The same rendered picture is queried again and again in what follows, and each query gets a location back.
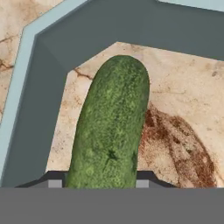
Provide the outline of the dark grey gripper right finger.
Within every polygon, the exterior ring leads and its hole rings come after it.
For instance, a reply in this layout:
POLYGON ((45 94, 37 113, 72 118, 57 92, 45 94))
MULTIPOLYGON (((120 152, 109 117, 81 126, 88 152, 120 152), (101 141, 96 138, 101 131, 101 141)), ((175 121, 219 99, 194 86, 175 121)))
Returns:
POLYGON ((148 180, 149 182, 162 187, 175 187, 175 185, 159 179, 153 171, 138 171, 137 180, 148 180))

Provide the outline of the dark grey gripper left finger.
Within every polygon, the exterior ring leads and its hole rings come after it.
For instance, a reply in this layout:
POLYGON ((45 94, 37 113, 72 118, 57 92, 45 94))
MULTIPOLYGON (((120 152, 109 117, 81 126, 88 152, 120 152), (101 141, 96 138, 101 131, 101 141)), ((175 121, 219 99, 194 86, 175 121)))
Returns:
POLYGON ((20 187, 36 187, 36 188, 63 188, 66 183, 66 171, 48 171, 41 178, 23 184, 20 187))

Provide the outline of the green cucumber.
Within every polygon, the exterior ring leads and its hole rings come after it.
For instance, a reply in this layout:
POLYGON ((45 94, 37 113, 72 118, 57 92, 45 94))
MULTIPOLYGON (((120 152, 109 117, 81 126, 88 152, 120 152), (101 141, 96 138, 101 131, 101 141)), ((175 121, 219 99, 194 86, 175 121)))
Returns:
POLYGON ((97 71, 80 112, 66 186, 133 188, 150 92, 138 59, 117 55, 97 71))

